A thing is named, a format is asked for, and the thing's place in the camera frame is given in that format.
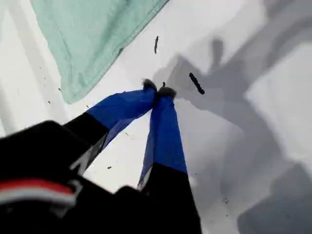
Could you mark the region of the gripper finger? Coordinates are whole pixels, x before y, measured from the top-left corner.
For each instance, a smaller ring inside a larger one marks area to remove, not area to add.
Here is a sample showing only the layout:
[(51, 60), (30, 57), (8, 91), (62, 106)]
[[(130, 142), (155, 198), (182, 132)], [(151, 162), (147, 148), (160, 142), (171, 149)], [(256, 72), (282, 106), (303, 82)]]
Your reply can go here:
[(156, 85), (145, 79), (142, 89), (110, 95), (64, 124), (89, 145), (87, 151), (71, 163), (70, 169), (82, 175), (120, 132), (151, 110), (156, 95)]
[(162, 87), (157, 93), (138, 189), (176, 209), (195, 210), (175, 96), (176, 92), (169, 87)]

